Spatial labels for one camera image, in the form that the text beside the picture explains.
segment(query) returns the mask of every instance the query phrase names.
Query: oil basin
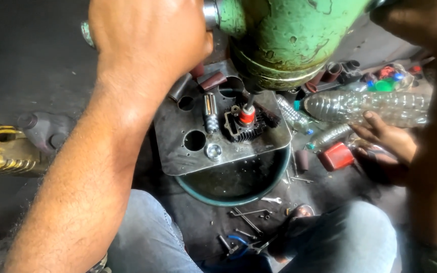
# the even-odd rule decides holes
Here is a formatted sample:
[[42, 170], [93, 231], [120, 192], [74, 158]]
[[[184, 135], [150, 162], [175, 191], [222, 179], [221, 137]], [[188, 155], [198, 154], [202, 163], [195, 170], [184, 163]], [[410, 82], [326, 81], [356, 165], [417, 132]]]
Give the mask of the oil basin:
[[175, 177], [194, 198], [218, 207], [236, 207], [256, 201], [281, 181], [290, 157], [290, 145], [253, 157]]

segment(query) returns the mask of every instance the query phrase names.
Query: jeans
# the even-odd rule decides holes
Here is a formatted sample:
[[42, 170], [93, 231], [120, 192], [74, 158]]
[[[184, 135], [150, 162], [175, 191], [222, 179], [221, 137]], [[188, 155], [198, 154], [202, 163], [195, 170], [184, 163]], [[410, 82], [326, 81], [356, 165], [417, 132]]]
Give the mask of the jeans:
[[[291, 221], [280, 273], [389, 273], [397, 254], [396, 232], [387, 215], [366, 202], [327, 212], [304, 229]], [[108, 251], [113, 273], [199, 273], [182, 234], [150, 194], [132, 190], [119, 231]]]

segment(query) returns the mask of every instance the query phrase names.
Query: chipped green paint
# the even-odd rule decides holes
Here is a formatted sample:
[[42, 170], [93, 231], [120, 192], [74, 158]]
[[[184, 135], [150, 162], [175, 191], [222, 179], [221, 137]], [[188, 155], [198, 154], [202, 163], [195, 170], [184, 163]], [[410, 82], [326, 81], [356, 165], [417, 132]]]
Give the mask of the chipped green paint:
[[222, 0], [220, 29], [231, 52], [265, 88], [311, 79], [337, 49], [369, 0]]

